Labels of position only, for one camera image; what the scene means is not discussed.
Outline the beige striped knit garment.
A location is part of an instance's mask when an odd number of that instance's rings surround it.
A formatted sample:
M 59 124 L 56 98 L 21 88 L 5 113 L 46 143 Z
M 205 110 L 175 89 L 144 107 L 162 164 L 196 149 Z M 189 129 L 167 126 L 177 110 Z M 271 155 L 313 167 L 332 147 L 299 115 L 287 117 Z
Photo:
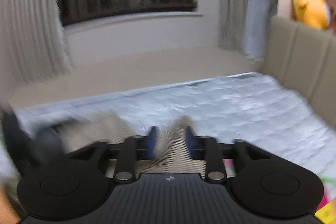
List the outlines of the beige striped knit garment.
M 139 148 L 148 157 L 136 164 L 136 174 L 140 173 L 199 173 L 205 175 L 204 160 L 190 158 L 186 143 L 185 129 L 194 123 L 183 115 L 167 126 L 146 126 L 141 136 L 116 114 L 96 116 L 91 119 L 71 119 L 58 128 L 65 143 L 65 151 L 73 152 L 96 141 L 110 144 L 123 143 L 128 137 L 139 139 Z

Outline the white quilted mattress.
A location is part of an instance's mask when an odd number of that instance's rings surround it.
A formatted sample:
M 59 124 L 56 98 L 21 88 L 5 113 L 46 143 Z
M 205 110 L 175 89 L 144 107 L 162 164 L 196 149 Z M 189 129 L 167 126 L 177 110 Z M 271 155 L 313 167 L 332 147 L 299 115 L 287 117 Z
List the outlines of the white quilted mattress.
M 34 106 L 18 111 L 22 126 L 116 114 L 138 134 L 165 129 L 183 115 L 200 135 L 244 139 L 328 179 L 335 178 L 335 130 L 299 92 L 273 77 L 247 73 L 154 86 Z

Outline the left beige curtain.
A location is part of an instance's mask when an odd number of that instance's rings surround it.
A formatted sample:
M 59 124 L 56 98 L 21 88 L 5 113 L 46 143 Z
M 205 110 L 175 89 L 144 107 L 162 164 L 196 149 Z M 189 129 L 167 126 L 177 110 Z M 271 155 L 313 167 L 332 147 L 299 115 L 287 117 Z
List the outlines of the left beige curtain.
M 20 83 L 68 73 L 72 61 L 58 0 L 1 0 L 1 42 Z

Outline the beige padded headboard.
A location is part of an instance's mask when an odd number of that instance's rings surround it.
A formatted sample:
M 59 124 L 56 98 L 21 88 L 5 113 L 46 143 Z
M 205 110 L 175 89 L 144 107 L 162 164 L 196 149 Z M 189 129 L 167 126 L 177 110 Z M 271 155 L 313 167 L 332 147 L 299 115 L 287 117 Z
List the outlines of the beige padded headboard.
M 261 72 L 299 92 L 335 126 L 335 34 L 274 16 Z

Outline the colourful cartoon play mat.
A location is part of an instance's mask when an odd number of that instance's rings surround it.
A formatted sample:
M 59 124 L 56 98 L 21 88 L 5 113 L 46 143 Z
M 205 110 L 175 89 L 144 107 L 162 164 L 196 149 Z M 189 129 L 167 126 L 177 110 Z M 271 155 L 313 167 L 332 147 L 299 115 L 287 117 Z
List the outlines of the colourful cartoon play mat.
M 136 174 L 137 157 L 70 155 L 25 171 L 22 223 L 326 223 L 333 202 L 311 171 L 273 155 L 205 157 L 205 174 Z

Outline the yellow plush toy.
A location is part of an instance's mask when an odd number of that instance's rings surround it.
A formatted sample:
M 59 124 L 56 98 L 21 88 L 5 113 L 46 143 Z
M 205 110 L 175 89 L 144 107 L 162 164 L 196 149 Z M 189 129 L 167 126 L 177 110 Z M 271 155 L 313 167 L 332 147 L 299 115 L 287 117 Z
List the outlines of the yellow plush toy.
M 292 0 L 295 19 L 316 30 L 327 30 L 331 20 L 326 0 Z

